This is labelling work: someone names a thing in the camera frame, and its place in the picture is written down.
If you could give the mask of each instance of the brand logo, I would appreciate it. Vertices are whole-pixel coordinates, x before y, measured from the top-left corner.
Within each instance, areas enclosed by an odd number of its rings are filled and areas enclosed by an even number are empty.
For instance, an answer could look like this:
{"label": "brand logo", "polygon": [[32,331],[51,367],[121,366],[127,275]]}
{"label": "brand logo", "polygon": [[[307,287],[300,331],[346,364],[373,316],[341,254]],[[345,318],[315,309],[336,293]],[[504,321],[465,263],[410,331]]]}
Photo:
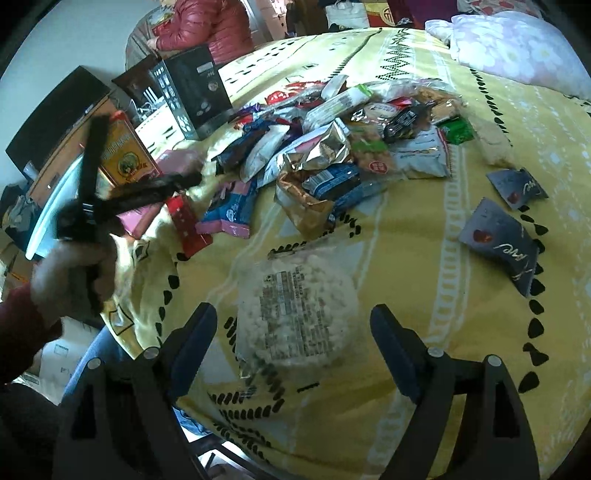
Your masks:
{"label": "brand logo", "polygon": [[384,8],[384,10],[382,10],[382,13],[380,13],[379,16],[382,18],[386,25],[390,25],[390,27],[396,26],[396,22],[394,21],[394,16],[392,15],[390,7]]}

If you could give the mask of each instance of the red puffer jacket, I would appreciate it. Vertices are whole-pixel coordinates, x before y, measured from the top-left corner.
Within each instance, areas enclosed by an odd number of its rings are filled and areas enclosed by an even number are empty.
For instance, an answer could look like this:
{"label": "red puffer jacket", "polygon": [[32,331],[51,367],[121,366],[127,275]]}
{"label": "red puffer jacket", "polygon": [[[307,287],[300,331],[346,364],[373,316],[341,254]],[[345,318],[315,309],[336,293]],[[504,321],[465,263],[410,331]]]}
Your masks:
{"label": "red puffer jacket", "polygon": [[241,0],[177,0],[172,19],[154,29],[161,51],[208,43],[214,61],[227,63],[254,51]]}

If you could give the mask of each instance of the foil snack bag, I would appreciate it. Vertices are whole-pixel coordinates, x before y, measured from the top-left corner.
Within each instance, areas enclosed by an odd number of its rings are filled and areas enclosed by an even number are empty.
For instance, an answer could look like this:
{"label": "foil snack bag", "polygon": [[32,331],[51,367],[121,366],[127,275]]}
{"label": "foil snack bag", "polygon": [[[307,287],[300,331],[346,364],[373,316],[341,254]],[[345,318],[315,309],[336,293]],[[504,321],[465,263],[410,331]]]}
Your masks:
{"label": "foil snack bag", "polygon": [[287,165],[277,178],[275,201],[306,240],[318,238],[327,228],[334,202],[318,200],[306,192],[302,184],[316,171],[294,171]]}

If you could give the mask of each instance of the red jacket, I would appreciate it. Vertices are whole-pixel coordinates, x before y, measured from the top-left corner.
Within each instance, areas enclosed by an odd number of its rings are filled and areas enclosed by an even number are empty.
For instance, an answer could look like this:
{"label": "red jacket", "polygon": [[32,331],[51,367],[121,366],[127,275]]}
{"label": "red jacket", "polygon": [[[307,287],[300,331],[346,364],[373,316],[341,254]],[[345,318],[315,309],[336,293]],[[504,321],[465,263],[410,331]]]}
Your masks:
{"label": "red jacket", "polygon": [[61,322],[51,329],[31,301],[29,284],[16,288],[0,303],[0,388],[33,364],[47,342],[61,336]]}
{"label": "red jacket", "polygon": [[172,19],[154,34],[161,51],[207,43],[216,64],[222,64],[254,51],[249,25],[241,0],[177,0]]}

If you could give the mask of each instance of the chocolate wrapper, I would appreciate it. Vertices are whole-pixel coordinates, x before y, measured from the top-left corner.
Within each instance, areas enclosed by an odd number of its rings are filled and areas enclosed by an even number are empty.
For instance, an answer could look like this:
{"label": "chocolate wrapper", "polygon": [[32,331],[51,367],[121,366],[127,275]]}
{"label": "chocolate wrapper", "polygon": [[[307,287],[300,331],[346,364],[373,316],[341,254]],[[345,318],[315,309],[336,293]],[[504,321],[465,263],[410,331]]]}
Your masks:
{"label": "chocolate wrapper", "polygon": [[523,225],[491,199],[483,198],[459,236],[459,241],[500,262],[524,297],[530,295],[538,246]]}
{"label": "chocolate wrapper", "polygon": [[384,141],[394,143],[398,140],[413,138],[422,129],[429,125],[431,108],[435,102],[421,103],[402,110],[393,117],[384,128]]}
{"label": "chocolate wrapper", "polygon": [[449,150],[441,131],[431,126],[416,138],[401,140],[388,146],[396,169],[407,179],[448,177]]}
{"label": "chocolate wrapper", "polygon": [[275,201],[283,207],[306,240],[320,237],[327,229],[327,221],[335,205],[329,200],[317,200],[303,189],[302,183],[316,173],[294,171],[287,165],[279,174],[275,186]]}
{"label": "chocolate wrapper", "polygon": [[548,198],[545,190],[525,168],[494,171],[487,177],[512,210],[518,210],[532,199]]}

